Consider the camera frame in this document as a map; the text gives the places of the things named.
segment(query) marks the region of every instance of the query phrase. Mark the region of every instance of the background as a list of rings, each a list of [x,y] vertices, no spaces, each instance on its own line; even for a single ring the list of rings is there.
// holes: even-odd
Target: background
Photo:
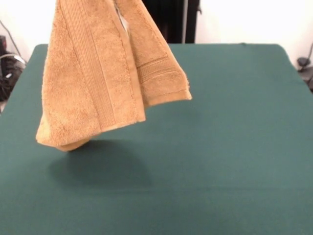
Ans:
[[[55,0],[0,0],[0,19],[28,60],[49,42]],[[280,44],[295,65],[313,41],[313,0],[201,0],[196,43]],[[8,36],[0,27],[0,34]],[[8,50],[14,51],[9,38]]]

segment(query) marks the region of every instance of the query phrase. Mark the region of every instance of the terry cloth towel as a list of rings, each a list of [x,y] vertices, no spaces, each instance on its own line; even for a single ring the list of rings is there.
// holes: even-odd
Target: terry cloth towel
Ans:
[[[57,0],[45,61],[39,143],[70,151],[189,100],[185,73],[141,0]]]

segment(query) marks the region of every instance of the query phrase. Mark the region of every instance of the towel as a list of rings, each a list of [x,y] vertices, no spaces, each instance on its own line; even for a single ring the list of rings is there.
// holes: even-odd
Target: towel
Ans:
[[[43,74],[38,143],[74,150],[189,100],[189,84],[141,0],[57,0]]]

